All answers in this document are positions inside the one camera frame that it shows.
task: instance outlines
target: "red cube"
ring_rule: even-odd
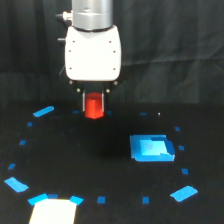
[[[85,116],[92,119],[97,119],[104,116],[102,94],[100,93],[86,94]]]

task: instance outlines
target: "blue rectangular tile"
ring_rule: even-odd
[[[175,127],[175,131],[180,131],[180,127]]]
[[[12,169],[15,167],[15,165],[16,165],[16,164],[14,164],[14,163],[10,164],[9,167],[8,167],[8,169],[9,169],[9,170],[12,170]]]
[[[45,114],[47,114],[47,113],[49,113],[49,112],[51,112],[53,110],[54,110],[54,107],[50,106],[50,107],[46,107],[46,108],[44,108],[42,110],[39,110],[39,111],[33,113],[33,115],[35,117],[41,117],[41,116],[43,116],[43,115],[45,115]]]
[[[181,151],[184,151],[184,146],[179,145],[179,149],[180,149]]]
[[[147,113],[140,113],[141,116],[147,116]]]
[[[17,193],[25,191],[27,188],[29,188],[27,185],[20,183],[18,180],[16,180],[14,177],[11,177],[4,181],[6,184],[8,184],[14,191]]]
[[[186,186],[186,187],[174,192],[170,196],[173,197],[176,201],[181,202],[196,193],[198,193],[198,191],[196,189],[194,189],[193,187],[190,187],[190,186]]]
[[[28,202],[31,205],[35,205],[37,202],[43,201],[45,199],[48,199],[48,196],[46,194],[41,194],[41,195],[38,195],[38,196],[36,196],[34,198],[29,199]]]
[[[99,196],[97,199],[98,204],[105,204],[105,201],[106,201],[106,199],[103,196]]]
[[[79,197],[76,197],[76,196],[72,196],[70,198],[70,201],[77,204],[77,205],[80,205],[83,202],[83,199],[79,198]]]
[[[188,175],[188,169],[182,169],[182,173]]]
[[[143,197],[142,204],[149,204],[149,197]]]
[[[49,199],[57,199],[58,198],[57,194],[48,194],[47,196]]]
[[[19,142],[19,145],[25,145],[26,144],[26,140],[21,140],[20,142]]]

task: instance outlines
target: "light blue object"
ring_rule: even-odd
[[[98,204],[105,204],[105,201],[106,201],[106,199],[103,196],[99,196],[97,199]]]
[[[142,204],[149,204],[149,197],[143,197]]]
[[[173,162],[175,151],[166,135],[130,136],[131,158],[138,162]]]
[[[57,194],[48,194],[47,196],[49,199],[57,199],[58,198]]]
[[[48,199],[48,196],[47,196],[46,194],[41,194],[41,195],[38,195],[38,196],[36,196],[36,197],[34,197],[34,198],[29,199],[28,202],[29,202],[32,206],[34,206],[37,202],[39,202],[39,201],[43,201],[43,200],[45,200],[45,199]]]
[[[197,194],[198,191],[193,187],[186,186],[175,193],[171,194],[170,196],[173,197],[176,201],[181,202],[194,194]]]
[[[35,117],[41,117],[41,116],[43,116],[43,115],[45,115],[45,114],[47,114],[47,113],[49,113],[49,112],[51,112],[53,110],[54,110],[54,107],[50,106],[50,107],[46,107],[46,108],[44,108],[44,109],[42,109],[40,111],[37,111],[37,112],[33,113],[33,115]]]
[[[77,205],[80,205],[82,202],[83,202],[83,199],[82,198],[78,198],[78,197],[75,197],[75,196],[72,196],[70,198],[70,201],[77,204]]]
[[[27,127],[32,127],[33,126],[33,123],[32,122],[28,122],[27,123]]]
[[[20,142],[19,142],[19,145],[25,145],[26,144],[26,140],[21,140]]]
[[[180,146],[179,146],[179,149],[180,149],[181,151],[184,151],[184,146],[180,145]]]
[[[188,169],[182,169],[182,173],[188,175]]]
[[[17,193],[25,191],[27,188],[29,188],[27,185],[20,183],[18,180],[16,180],[14,177],[11,177],[4,181],[6,184],[8,184],[14,191]]]
[[[12,170],[12,169],[15,167],[15,165],[16,165],[16,164],[14,164],[14,163],[10,164],[9,167],[8,167],[8,169],[9,169],[9,170]]]
[[[180,131],[180,128],[179,127],[175,127],[175,131]]]

